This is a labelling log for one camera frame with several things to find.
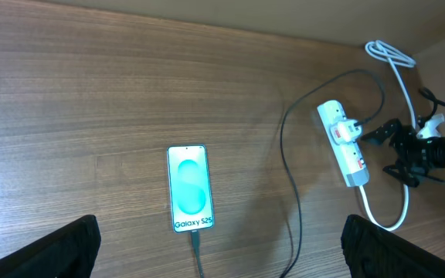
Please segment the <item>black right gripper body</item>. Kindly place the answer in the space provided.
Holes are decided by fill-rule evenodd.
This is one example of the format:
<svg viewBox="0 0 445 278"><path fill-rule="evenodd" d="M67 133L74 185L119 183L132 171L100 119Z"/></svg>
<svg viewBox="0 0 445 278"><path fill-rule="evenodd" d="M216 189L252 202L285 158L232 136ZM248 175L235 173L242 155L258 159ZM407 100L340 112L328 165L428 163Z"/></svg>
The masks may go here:
<svg viewBox="0 0 445 278"><path fill-rule="evenodd" d="M445 168L443 146L445 137L418 139L415 130L408 125L402 125L402 143L395 145L397 154L395 164L402 164L407 168Z"/></svg>

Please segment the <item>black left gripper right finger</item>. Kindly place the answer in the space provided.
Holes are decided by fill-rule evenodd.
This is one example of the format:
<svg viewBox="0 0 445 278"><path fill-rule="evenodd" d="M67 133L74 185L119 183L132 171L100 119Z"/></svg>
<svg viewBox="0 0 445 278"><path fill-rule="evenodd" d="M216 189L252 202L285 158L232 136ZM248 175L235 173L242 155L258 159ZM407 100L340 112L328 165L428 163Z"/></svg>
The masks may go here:
<svg viewBox="0 0 445 278"><path fill-rule="evenodd" d="M445 260L359 215L347 217L341 248L353 278L445 278Z"/></svg>

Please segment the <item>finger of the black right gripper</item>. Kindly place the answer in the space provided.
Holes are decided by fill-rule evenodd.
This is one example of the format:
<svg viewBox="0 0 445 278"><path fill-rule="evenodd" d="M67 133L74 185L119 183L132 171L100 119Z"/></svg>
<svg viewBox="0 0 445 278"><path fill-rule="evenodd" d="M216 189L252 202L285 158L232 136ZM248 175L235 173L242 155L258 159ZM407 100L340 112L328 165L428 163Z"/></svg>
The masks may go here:
<svg viewBox="0 0 445 278"><path fill-rule="evenodd" d="M418 187L420 182L425 180L445 185L445 179L429 175L427 168L407 168L402 164L392 164L385 166L382 170L397 181L411 188Z"/></svg>
<svg viewBox="0 0 445 278"><path fill-rule="evenodd" d="M370 144L382 145L390 139L389 145L395 146L402 143L402 124L399 119L394 118L385 122L381 127L361 136L361 140Z"/></svg>

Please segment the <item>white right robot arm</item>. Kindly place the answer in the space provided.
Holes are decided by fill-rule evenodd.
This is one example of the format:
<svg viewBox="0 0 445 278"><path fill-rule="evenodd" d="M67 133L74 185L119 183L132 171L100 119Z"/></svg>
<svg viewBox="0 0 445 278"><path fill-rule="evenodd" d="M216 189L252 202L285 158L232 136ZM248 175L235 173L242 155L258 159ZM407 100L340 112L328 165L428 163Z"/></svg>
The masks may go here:
<svg viewBox="0 0 445 278"><path fill-rule="evenodd" d="M433 102L431 114L419 119L422 129L429 130L437 108L445 107L445 102L438 100L426 87L419 89L419 92ZM394 118L361 136L361 140L376 145L389 140L389 146L396 151L398 158L395 164L385 166L383 171L404 185L416 188L423 178L445 184L445 137L422 135Z"/></svg>

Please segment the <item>blue screen smartphone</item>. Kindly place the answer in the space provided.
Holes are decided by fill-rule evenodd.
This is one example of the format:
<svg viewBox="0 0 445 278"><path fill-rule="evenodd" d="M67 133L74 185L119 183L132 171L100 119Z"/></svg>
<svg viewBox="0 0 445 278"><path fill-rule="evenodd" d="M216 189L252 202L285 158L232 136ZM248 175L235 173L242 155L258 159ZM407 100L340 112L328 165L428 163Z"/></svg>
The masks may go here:
<svg viewBox="0 0 445 278"><path fill-rule="evenodd" d="M178 145L167 149L172 227L177 233L215 225L206 146Z"/></svg>

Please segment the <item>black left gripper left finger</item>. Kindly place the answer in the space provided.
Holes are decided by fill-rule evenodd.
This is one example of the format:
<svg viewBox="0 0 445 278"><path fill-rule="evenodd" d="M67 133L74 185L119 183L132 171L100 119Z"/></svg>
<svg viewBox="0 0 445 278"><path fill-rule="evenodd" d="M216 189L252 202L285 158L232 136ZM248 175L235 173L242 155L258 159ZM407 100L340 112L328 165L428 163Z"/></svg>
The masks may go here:
<svg viewBox="0 0 445 278"><path fill-rule="evenodd" d="M0 259L0 278L89 277L101 243L95 215L85 215Z"/></svg>

